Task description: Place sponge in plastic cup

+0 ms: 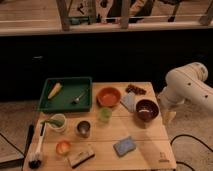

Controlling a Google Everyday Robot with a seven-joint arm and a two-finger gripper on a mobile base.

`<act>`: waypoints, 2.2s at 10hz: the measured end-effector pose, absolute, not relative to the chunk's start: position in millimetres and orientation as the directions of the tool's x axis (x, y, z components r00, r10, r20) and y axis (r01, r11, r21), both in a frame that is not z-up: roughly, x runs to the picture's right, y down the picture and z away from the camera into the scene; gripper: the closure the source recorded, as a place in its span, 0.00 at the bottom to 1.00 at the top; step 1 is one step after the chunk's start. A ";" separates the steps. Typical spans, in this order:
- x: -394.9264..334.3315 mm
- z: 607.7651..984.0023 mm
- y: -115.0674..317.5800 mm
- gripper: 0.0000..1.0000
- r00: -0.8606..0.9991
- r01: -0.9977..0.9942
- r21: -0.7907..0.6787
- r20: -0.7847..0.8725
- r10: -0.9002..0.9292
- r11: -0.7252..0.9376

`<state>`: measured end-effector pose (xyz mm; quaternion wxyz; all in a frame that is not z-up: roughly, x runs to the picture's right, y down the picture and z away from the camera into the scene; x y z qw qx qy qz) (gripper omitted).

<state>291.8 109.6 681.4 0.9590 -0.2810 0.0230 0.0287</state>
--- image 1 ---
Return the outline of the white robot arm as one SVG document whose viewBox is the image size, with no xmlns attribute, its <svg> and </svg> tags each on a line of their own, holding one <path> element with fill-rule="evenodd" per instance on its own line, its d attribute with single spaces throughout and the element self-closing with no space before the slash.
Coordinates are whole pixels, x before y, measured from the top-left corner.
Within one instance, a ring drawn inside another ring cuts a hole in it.
<svg viewBox="0 0 213 171">
<path fill-rule="evenodd" d="M 169 124 L 176 116 L 173 108 L 183 104 L 185 100 L 190 100 L 213 114 L 213 88 L 205 84 L 207 78 L 208 70 L 200 62 L 174 68 L 166 74 L 166 86 L 158 95 L 164 125 Z"/>
</svg>

